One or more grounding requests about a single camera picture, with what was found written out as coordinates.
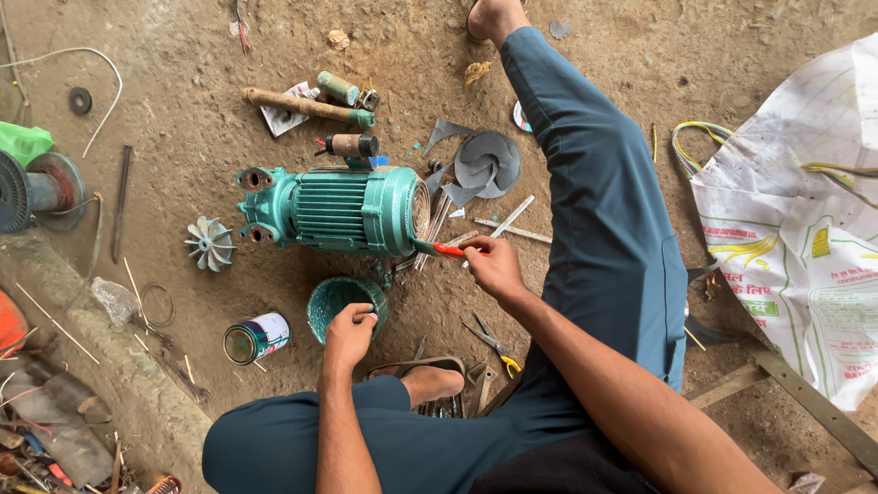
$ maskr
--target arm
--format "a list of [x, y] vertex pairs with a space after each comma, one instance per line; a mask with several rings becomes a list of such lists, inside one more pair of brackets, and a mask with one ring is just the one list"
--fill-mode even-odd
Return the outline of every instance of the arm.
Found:
[[509, 242], [481, 236], [461, 248], [476, 283], [524, 326], [604, 435], [660, 490], [780, 492], [707, 415], [528, 291]]
[[366, 354], [378, 317], [352, 303], [327, 327], [317, 432], [318, 494], [380, 494], [378, 472], [356, 419], [350, 375]]

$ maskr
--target foot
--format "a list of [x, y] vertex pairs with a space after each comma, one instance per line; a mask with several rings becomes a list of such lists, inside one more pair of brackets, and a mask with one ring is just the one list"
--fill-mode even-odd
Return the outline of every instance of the foot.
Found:
[[[369, 378], [384, 374], [394, 375], [398, 368], [399, 366], [393, 366], [379, 369], [369, 374]], [[459, 372], [430, 366], [413, 368], [402, 376], [401, 381], [408, 390], [412, 408], [424, 402], [454, 396], [464, 388], [464, 377]]]
[[499, 50], [512, 31], [530, 22], [521, 0], [478, 0], [470, 10], [467, 25], [473, 38], [489, 39]]

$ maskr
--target green motor pump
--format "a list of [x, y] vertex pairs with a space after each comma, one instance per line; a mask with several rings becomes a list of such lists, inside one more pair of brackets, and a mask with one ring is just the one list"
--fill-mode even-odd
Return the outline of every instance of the green motor pump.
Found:
[[374, 159], [374, 136], [336, 134], [327, 138], [323, 152], [345, 156], [347, 165], [307, 173], [254, 167], [235, 177], [247, 191], [238, 203], [248, 222], [240, 237], [348, 254], [412, 254], [410, 239], [426, 238], [430, 219], [429, 193], [417, 173]]

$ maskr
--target rubber washer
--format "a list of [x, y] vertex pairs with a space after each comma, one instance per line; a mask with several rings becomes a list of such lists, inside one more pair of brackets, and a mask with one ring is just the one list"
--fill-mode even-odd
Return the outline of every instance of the rubber washer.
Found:
[[91, 95], [85, 88], [73, 88], [70, 90], [70, 111], [77, 115], [84, 115], [91, 110]]

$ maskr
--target yellow handle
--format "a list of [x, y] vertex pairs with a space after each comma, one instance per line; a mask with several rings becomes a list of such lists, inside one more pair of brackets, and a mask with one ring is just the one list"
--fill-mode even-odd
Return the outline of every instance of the yellow handle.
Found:
[[515, 377], [516, 374], [522, 371], [522, 368], [518, 367], [515, 360], [512, 360], [509, 357], [500, 357], [500, 359], [506, 364], [506, 373], [509, 374], [509, 377]]

